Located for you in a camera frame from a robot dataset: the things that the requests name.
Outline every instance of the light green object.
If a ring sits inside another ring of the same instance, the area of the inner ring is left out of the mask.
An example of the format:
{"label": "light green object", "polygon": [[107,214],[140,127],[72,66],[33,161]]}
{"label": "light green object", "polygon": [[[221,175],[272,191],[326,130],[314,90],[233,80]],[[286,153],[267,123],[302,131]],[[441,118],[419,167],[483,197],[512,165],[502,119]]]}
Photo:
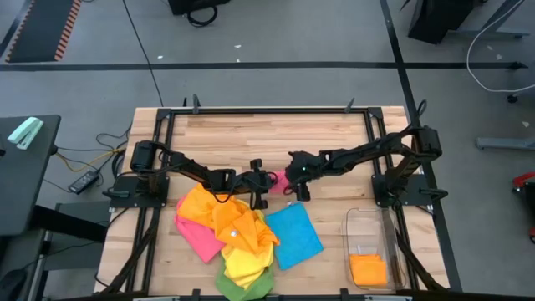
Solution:
{"label": "light green object", "polygon": [[273,270],[267,267],[264,273],[253,282],[249,288],[243,289],[237,286],[231,279],[225,276],[225,261],[216,277],[216,287],[230,301],[248,301],[264,298],[273,289]]}
{"label": "light green object", "polygon": [[28,117],[8,137],[8,141],[16,144],[19,150],[26,150],[43,127],[43,122],[35,117]]}

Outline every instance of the chair wheel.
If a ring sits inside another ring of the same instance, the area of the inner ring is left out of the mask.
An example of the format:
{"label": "chair wheel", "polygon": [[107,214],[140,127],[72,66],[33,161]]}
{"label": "chair wheel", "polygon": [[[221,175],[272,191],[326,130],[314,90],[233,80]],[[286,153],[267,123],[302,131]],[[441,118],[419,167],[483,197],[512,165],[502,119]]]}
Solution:
{"label": "chair wheel", "polygon": [[518,97],[515,96],[515,95],[513,95],[513,94],[511,94],[511,95],[509,95],[509,96],[507,97],[507,102],[508,102],[509,104],[514,104],[514,103],[516,103],[517,101],[518,101]]}

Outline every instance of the yellow cable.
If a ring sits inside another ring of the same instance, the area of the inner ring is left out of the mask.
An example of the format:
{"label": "yellow cable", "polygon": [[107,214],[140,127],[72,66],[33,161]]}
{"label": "yellow cable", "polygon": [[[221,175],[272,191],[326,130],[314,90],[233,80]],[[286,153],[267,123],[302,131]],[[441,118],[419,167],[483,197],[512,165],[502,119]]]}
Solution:
{"label": "yellow cable", "polygon": [[102,158],[105,158],[106,156],[110,156],[110,155],[113,155],[115,153],[118,153],[120,151],[124,151],[125,148],[120,148],[120,149],[115,149],[115,150],[110,150],[108,151],[107,153],[104,153],[96,158],[94,158],[93,160],[91,160],[90,162],[88,162],[87,164],[85,164],[83,167],[80,167],[80,168],[73,168],[68,162],[67,162],[67,159],[65,159],[65,157],[61,156],[61,154],[59,153],[56,153],[56,156],[59,157],[59,159],[61,159],[65,165],[72,171],[72,172],[80,172],[80,171],[83,171],[84,169],[88,168],[90,165],[92,165],[94,162],[102,159]]}

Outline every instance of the gray floor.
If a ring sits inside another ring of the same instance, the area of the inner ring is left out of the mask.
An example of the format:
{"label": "gray floor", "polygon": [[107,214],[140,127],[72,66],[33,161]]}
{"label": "gray floor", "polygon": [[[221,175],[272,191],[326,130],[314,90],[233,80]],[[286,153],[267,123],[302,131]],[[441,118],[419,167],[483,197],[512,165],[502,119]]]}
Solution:
{"label": "gray floor", "polygon": [[[0,37],[8,30],[22,0],[0,2]],[[448,36],[441,45],[406,37],[413,4],[389,0],[406,62],[462,62],[471,42]],[[501,0],[478,8],[464,28],[478,28]],[[233,0],[221,7],[209,28],[193,28],[173,17],[157,0],[127,0],[150,61],[206,63],[247,61],[382,61],[393,62],[380,5],[375,0]],[[526,1],[507,23],[535,33],[535,2]],[[535,38],[486,39],[473,60],[520,60],[535,67]],[[64,59],[57,64],[144,63],[120,0],[83,3]],[[447,225],[462,286],[467,292],[535,296],[535,246],[527,238],[534,220],[512,193],[511,179],[532,171],[531,153],[480,151],[478,136],[535,135],[535,92],[510,105],[504,94],[481,89],[465,70],[408,71],[416,99],[428,99],[422,120],[439,130],[444,155],[434,163],[437,182],[450,196],[444,200]],[[535,81],[531,70],[477,70],[496,88],[516,88]],[[203,105],[405,105],[394,69],[232,69],[159,70],[155,77],[166,105],[181,105],[197,93]],[[0,72],[1,116],[60,114],[57,144],[94,147],[100,132],[122,133],[135,107],[159,101],[148,71]],[[69,153],[90,160],[92,154]],[[76,175],[53,158],[46,178],[61,186]],[[111,184],[111,173],[104,173]],[[81,196],[43,184],[38,202],[102,200],[94,187]],[[51,298],[91,293],[94,270],[52,273]]]}

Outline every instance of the green cloth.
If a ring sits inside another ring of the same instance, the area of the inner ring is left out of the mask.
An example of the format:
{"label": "green cloth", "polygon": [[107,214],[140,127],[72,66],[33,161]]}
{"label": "green cloth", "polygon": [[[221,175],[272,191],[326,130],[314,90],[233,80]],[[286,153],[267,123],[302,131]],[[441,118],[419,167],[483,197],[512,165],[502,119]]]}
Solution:
{"label": "green cloth", "polygon": [[245,290],[225,276],[224,260],[222,260],[222,266],[216,277],[217,289],[230,301],[248,301],[264,298],[273,289],[274,284],[273,270],[271,267],[267,267],[264,273]]}

